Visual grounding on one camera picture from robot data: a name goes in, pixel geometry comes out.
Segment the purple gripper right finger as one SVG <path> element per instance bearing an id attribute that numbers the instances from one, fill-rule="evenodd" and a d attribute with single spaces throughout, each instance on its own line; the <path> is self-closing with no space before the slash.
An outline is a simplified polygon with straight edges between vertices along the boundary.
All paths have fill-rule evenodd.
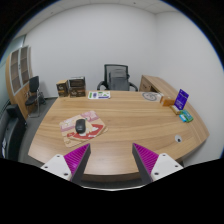
<path id="1" fill-rule="evenodd" d="M 142 182 L 144 184 L 151 183 L 151 172 L 159 155 L 136 143 L 132 145 L 132 154 L 138 167 Z"/>

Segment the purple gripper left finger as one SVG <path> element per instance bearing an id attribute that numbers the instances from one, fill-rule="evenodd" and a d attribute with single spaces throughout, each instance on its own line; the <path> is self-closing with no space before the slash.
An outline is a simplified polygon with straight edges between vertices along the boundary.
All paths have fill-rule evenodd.
<path id="1" fill-rule="evenodd" d="M 64 156 L 64 159 L 71 171 L 71 182 L 79 184 L 91 154 L 90 145 L 83 145 Z"/>

